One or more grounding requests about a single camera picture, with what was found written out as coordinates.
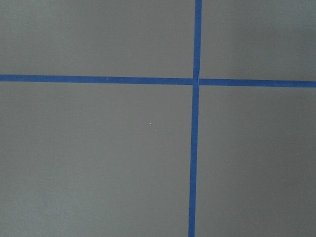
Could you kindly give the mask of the blue tape line crosswise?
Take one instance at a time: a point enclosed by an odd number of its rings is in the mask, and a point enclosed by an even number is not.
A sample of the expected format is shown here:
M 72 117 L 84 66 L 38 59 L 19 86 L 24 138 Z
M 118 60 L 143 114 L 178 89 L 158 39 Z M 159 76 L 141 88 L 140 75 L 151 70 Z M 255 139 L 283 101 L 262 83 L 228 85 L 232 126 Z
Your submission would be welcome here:
M 93 76 L 45 76 L 45 75 L 1 75 L 5 82 L 55 82 L 55 83 L 109 83 L 109 84 L 157 84 L 194 85 L 187 78 L 139 78 L 139 77 L 93 77 Z M 261 80 L 261 79 L 199 79 L 200 86 L 248 86 L 315 88 L 315 81 Z

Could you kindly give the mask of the blue tape line lengthwise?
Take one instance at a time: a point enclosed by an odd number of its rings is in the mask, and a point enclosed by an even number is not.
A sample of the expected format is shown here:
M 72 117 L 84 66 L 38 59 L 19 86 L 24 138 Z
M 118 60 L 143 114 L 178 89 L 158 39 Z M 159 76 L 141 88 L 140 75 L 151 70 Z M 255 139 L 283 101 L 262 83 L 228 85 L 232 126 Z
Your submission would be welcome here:
M 195 236 L 202 0 L 195 1 L 188 236 Z

